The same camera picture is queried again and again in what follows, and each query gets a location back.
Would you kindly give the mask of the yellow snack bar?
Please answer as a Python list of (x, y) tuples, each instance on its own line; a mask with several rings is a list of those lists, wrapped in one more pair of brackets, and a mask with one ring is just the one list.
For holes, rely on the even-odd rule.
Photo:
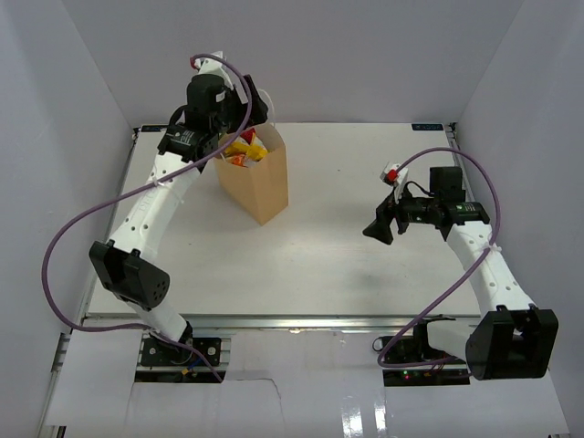
[(240, 157), (259, 162), (268, 154), (268, 149), (257, 136), (256, 130), (245, 130), (224, 151), (226, 157)]

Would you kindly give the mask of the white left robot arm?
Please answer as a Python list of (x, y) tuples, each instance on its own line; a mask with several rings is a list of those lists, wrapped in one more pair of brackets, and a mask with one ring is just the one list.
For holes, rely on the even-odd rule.
[(193, 353), (192, 328), (172, 307), (170, 276), (154, 264), (163, 235), (187, 190), (202, 173), (202, 159), (219, 140), (267, 120), (268, 106), (254, 81), (244, 77), (251, 102), (245, 104), (228, 79), (212, 73), (193, 76), (187, 101), (170, 117), (141, 193), (107, 242), (95, 242), (89, 258), (102, 286), (126, 303), (155, 331), (162, 354), (185, 363)]

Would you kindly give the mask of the orange snack packet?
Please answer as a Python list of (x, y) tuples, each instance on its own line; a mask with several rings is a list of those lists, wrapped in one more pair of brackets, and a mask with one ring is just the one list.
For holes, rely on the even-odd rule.
[(225, 159), (228, 163), (242, 168), (252, 168), (257, 164), (257, 161), (252, 160), (245, 154), (236, 154)]

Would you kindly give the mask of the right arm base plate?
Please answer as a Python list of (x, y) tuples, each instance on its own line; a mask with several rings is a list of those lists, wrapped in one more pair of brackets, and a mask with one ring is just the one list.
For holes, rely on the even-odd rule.
[(414, 336), (401, 338), (384, 356), (384, 361), (397, 365), (396, 369), (383, 369), (385, 388), (444, 387), (470, 384), (466, 363), (452, 359), (437, 363), (448, 354), (424, 347)]

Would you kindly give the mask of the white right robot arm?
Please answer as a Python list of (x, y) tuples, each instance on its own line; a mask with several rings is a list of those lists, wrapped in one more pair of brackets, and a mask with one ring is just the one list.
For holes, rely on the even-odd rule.
[(430, 189), (421, 197), (411, 194), (408, 172), (396, 164), (385, 167), (381, 180), (392, 191), (364, 235), (389, 245), (393, 224), (399, 235), (410, 224), (433, 226), (461, 263), (481, 316), (471, 327), (456, 318), (424, 315), (405, 339), (383, 341), (384, 364), (438, 369), (461, 361), (480, 381), (543, 377), (558, 333), (557, 316), (539, 308), (516, 282), (501, 250), (490, 241), (494, 229), (484, 207), (466, 198), (462, 169), (432, 167)]

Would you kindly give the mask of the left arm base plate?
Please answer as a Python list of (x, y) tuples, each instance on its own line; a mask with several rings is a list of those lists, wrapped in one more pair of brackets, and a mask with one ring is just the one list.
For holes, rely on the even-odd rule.
[(216, 378), (197, 354), (147, 337), (142, 340), (134, 380), (140, 383), (220, 383), (225, 375), (224, 370), (219, 370), (222, 340), (194, 338), (193, 346), (203, 354), (220, 379)]

